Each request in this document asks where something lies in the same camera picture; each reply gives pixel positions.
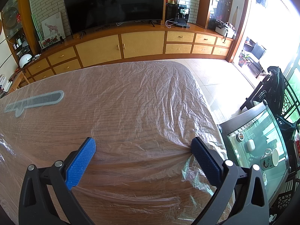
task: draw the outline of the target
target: wrinkled plastic film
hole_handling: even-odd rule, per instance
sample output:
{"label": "wrinkled plastic film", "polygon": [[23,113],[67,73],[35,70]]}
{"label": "wrinkled plastic film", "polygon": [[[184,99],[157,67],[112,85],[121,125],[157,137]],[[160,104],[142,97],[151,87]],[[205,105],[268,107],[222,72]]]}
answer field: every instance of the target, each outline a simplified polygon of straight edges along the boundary
{"label": "wrinkled plastic film", "polygon": [[[18,118],[4,112],[57,91],[57,104],[24,108]],[[95,224],[191,224],[215,192],[192,139],[227,157],[200,87],[175,62],[103,65],[34,82],[0,99],[0,118],[0,204],[15,224],[26,168],[64,160],[87,137],[96,153],[72,192]]]}

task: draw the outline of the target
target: coffee machine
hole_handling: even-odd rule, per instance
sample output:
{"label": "coffee machine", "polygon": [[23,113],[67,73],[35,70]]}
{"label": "coffee machine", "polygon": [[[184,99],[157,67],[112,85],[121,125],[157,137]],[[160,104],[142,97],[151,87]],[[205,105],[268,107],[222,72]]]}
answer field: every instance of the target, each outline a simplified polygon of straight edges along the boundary
{"label": "coffee machine", "polygon": [[172,19],[177,27],[189,28],[187,25],[190,9],[186,5],[166,4],[166,20]]}

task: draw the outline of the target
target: coffee table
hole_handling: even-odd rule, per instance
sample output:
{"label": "coffee table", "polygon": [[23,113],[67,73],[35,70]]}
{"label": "coffee table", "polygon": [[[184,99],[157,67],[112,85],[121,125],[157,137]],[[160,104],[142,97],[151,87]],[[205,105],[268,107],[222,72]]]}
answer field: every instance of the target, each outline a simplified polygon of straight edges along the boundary
{"label": "coffee table", "polygon": [[[240,167],[249,168],[253,164],[260,166],[260,159],[265,154],[266,148],[278,151],[278,165],[265,171],[260,169],[263,176],[266,176],[265,189],[269,205],[272,205],[289,174],[288,154],[279,127],[266,102],[251,110],[221,124],[222,137],[228,159]],[[241,142],[236,138],[240,132],[244,135]],[[248,150],[248,140],[255,143],[253,151]]]}

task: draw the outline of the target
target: stack of books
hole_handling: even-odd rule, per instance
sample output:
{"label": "stack of books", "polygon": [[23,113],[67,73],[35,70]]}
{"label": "stack of books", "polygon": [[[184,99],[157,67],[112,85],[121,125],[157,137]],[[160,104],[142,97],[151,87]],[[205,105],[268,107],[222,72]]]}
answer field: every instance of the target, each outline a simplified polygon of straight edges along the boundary
{"label": "stack of books", "polygon": [[6,95],[12,85],[12,81],[8,81],[4,74],[0,75],[0,98]]}

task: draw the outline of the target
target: tv cabinet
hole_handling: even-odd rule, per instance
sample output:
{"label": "tv cabinet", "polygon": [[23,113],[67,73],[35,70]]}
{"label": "tv cabinet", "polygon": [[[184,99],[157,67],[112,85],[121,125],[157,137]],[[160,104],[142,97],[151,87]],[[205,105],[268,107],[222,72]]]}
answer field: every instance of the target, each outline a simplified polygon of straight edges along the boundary
{"label": "tv cabinet", "polygon": [[190,28],[167,28],[143,22],[126,23],[69,36],[22,70],[34,82],[85,67],[131,61],[176,58],[226,59],[233,39],[189,24]]}

